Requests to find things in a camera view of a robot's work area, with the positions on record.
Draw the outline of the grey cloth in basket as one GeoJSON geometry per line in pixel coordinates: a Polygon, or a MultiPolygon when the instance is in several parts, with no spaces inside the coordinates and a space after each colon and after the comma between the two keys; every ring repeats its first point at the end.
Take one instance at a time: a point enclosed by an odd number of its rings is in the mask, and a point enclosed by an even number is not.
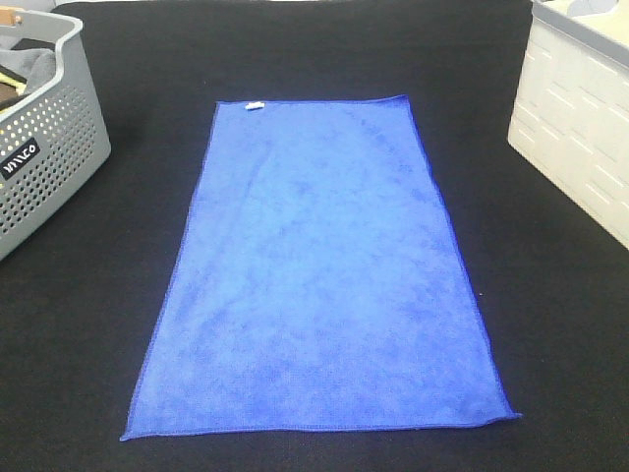
{"type": "Polygon", "coordinates": [[[27,80],[24,94],[32,93],[50,82],[56,73],[53,51],[46,48],[1,50],[1,72],[20,75],[27,80]]]}

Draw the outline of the white plastic storage crate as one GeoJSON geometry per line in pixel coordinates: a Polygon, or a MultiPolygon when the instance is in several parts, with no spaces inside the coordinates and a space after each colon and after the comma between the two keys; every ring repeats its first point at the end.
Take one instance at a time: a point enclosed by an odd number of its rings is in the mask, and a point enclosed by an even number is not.
{"type": "Polygon", "coordinates": [[[507,141],[628,243],[627,2],[533,2],[507,141]]]}

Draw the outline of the yellow cloth in basket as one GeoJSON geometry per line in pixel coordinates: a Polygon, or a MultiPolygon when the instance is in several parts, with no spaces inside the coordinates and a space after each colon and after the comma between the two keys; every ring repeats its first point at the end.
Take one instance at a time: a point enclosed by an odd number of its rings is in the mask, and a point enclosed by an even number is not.
{"type": "Polygon", "coordinates": [[[4,89],[12,89],[16,95],[22,95],[26,89],[27,80],[20,76],[9,72],[1,72],[1,87],[4,89]]]}

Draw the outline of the grey perforated plastic basket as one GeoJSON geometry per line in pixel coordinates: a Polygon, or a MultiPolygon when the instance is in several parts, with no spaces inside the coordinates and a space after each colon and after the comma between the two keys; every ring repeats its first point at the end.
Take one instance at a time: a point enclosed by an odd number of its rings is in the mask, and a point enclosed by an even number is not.
{"type": "Polygon", "coordinates": [[[22,10],[7,36],[53,44],[56,73],[1,114],[1,254],[52,216],[111,152],[81,20],[22,10]]]}

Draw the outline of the blue microfibre towel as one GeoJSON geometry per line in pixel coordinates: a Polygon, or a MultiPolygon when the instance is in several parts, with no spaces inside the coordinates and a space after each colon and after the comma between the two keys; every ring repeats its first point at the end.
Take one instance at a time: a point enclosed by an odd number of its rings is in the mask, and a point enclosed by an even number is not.
{"type": "Polygon", "coordinates": [[[123,439],[515,416],[408,98],[218,103],[123,439]]]}

